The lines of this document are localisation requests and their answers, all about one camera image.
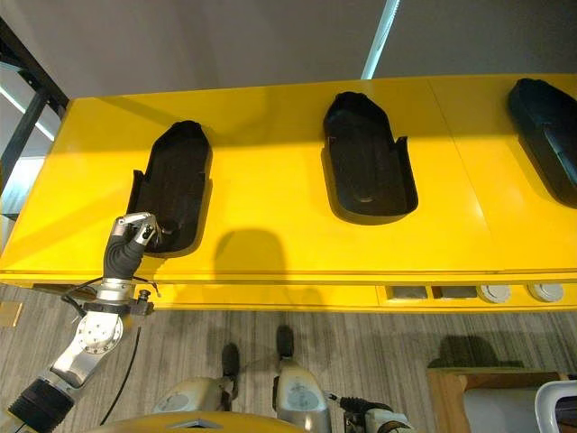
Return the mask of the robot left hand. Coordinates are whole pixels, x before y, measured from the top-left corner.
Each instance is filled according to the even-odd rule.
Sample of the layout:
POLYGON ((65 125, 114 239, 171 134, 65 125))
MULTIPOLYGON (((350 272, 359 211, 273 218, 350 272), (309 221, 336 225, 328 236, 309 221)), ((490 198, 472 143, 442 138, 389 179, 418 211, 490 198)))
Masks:
POLYGON ((131 280, 147 250, 160 247, 165 234, 155 215, 138 212, 119 216, 107 240, 103 278, 131 280))

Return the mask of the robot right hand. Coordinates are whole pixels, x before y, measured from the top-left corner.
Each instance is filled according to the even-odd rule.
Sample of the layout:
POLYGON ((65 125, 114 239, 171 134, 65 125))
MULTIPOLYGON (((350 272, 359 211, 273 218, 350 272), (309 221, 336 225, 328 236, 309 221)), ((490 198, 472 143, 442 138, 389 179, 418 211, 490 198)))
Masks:
POLYGON ((343 410, 345 432, 416 432, 403 413, 379 402, 358 397, 334 397, 343 410))

